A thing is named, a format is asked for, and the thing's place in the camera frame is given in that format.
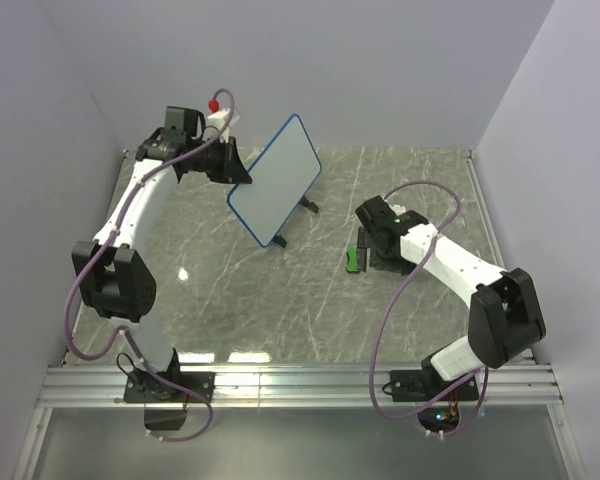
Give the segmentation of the blue framed whiteboard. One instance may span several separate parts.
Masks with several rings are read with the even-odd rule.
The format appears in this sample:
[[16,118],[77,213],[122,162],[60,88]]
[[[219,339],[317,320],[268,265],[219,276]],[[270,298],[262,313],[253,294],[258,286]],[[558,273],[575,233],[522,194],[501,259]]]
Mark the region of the blue framed whiteboard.
[[227,205],[260,247],[274,243],[284,248],[280,231],[295,208],[320,211],[307,192],[322,163],[298,114],[290,115],[247,172],[252,182],[233,187]]

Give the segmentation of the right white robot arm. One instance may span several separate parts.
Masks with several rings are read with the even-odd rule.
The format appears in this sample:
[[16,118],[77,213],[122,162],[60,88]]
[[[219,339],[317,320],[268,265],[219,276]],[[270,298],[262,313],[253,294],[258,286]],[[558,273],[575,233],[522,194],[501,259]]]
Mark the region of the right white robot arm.
[[416,386],[428,397],[446,398],[465,374],[498,369],[546,336],[535,285],[525,270],[506,271],[480,259],[421,214],[398,214],[380,196],[365,201],[356,215],[381,259],[422,264],[468,308],[467,333],[421,362]]

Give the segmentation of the green whiteboard eraser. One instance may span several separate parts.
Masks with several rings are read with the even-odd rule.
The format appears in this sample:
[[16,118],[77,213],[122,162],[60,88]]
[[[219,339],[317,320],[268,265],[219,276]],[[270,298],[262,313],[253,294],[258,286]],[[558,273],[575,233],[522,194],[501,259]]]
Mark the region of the green whiteboard eraser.
[[358,267],[357,248],[349,247],[346,251],[346,257],[346,272],[350,274],[358,274],[360,270]]

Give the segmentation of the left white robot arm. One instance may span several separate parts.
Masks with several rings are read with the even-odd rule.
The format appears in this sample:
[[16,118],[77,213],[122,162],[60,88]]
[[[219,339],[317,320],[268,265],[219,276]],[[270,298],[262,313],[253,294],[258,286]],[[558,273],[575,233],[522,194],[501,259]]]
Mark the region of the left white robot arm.
[[131,178],[113,213],[92,240],[77,242],[71,252],[74,290],[129,341],[127,392],[144,402],[170,402],[182,396],[184,386],[178,354],[150,315],[157,282],[143,259],[149,234],[186,174],[203,173],[227,185],[252,181],[230,134],[235,109],[216,100],[209,108],[208,115],[167,108],[163,126],[137,148]]

